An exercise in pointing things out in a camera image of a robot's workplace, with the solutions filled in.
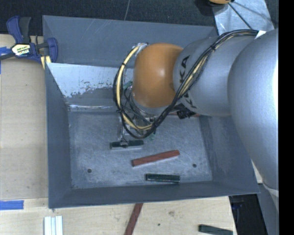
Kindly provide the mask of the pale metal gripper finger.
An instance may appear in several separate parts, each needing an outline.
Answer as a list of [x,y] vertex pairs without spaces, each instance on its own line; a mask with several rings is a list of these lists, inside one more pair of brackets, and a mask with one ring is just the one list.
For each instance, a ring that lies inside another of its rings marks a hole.
[[119,117],[118,130],[119,130],[118,141],[120,143],[120,147],[126,148],[128,146],[128,138],[125,136],[127,132],[124,129],[123,120],[121,117]]

